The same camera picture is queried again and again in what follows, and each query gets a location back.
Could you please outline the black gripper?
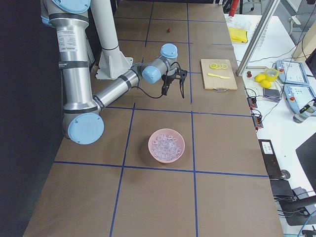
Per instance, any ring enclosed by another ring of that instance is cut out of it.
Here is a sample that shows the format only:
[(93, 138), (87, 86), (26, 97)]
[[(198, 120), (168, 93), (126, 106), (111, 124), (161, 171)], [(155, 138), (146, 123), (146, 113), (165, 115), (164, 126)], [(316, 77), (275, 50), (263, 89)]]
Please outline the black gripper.
[(174, 74), (166, 76), (166, 79), (163, 80), (163, 85), (161, 88), (161, 94), (167, 96), (168, 90), (170, 88), (171, 81), (178, 79), (179, 80), (179, 88), (182, 98), (185, 98), (184, 92), (184, 83), (187, 77), (188, 71), (183, 69), (176, 69)]

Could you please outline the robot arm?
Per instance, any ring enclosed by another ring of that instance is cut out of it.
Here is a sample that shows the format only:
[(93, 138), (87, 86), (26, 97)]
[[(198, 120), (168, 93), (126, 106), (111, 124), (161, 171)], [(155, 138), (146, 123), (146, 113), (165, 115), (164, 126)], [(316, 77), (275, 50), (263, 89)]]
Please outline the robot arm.
[[(181, 69), (178, 49), (171, 43), (161, 47), (160, 55), (150, 63), (134, 64), (119, 48), (111, 2), (108, 0), (43, 0), (42, 22), (57, 33), (60, 62), (66, 92), (63, 106), (63, 131), (67, 138), (80, 145), (96, 142), (105, 125), (99, 112), (117, 100), (140, 80), (156, 83), (163, 80), (162, 95), (178, 79), (184, 84), (187, 71)], [(90, 81), (89, 43), (86, 28), (93, 16), (102, 47), (101, 79), (109, 79), (108, 87), (92, 93)]]

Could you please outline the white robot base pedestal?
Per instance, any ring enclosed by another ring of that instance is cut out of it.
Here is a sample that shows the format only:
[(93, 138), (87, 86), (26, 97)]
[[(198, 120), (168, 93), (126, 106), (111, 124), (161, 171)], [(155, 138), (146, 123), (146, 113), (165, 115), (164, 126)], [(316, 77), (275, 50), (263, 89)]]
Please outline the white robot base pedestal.
[(133, 63), (119, 48), (117, 32), (109, 0), (92, 0), (91, 12), (102, 47), (96, 78), (114, 80), (127, 72)]

